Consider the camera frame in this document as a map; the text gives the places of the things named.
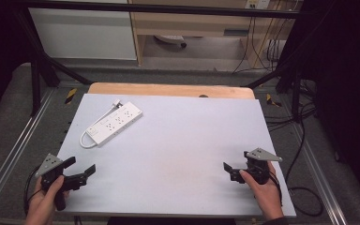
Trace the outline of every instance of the white power strip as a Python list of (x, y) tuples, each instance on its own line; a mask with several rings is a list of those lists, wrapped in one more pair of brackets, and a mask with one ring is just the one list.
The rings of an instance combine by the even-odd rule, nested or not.
[(97, 145), (102, 145), (128, 128), (142, 115), (141, 110), (128, 102), (90, 126), (86, 133)]

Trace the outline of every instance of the hand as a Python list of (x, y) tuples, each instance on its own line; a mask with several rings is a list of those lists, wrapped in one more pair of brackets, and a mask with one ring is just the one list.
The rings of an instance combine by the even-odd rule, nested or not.
[[(276, 174), (276, 170), (270, 161), (268, 162), (268, 168), (272, 174)], [(248, 172), (241, 170), (239, 173), (253, 190), (257, 203), (262, 209), (262, 214), (265, 219), (271, 220), (275, 218), (283, 218), (279, 193), (274, 182), (269, 179), (266, 184), (259, 185)]]
[(35, 185), (36, 193), (30, 202), (30, 208), (28, 211), (27, 218), (25, 220), (25, 224), (34, 224), (34, 225), (46, 225), (53, 223), (53, 216), (55, 212), (54, 205), (54, 196), (57, 191), (63, 186), (64, 176), (59, 176), (51, 185), (48, 192), (45, 194), (42, 190), (42, 185), (40, 184), (41, 177), (37, 180), (37, 184)]

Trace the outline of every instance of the yellow and black tape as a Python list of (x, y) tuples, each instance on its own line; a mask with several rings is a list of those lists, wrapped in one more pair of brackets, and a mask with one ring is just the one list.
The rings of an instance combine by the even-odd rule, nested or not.
[(271, 99), (271, 95), (270, 94), (267, 94), (267, 104), (268, 105), (275, 105), (277, 107), (281, 107), (282, 104), (280, 102), (275, 102)]
[(75, 96), (75, 93), (77, 92), (77, 88), (72, 88), (67, 95), (66, 101), (64, 102), (64, 104), (68, 105), (71, 103), (72, 99)]

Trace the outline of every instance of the white cabinet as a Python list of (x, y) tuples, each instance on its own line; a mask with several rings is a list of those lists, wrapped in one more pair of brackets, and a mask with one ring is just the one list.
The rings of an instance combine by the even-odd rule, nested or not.
[[(87, 2), (125, 4), (127, 0)], [(45, 8), (30, 8), (30, 12), (43, 48), (51, 57), (136, 60), (128, 12)]]

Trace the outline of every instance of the white tabletop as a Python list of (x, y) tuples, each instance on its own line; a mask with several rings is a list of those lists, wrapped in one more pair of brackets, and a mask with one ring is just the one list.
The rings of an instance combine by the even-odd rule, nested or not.
[[(83, 149), (82, 133), (113, 102), (143, 116), (101, 147)], [(87, 136), (85, 144), (90, 143)], [(64, 212), (77, 215), (226, 217), (260, 215), (248, 185), (231, 181), (223, 162), (245, 169), (244, 151), (275, 154), (258, 100), (85, 94), (58, 157), (76, 157), (65, 175), (97, 171), (72, 191)], [(276, 162), (283, 211), (295, 217)]]

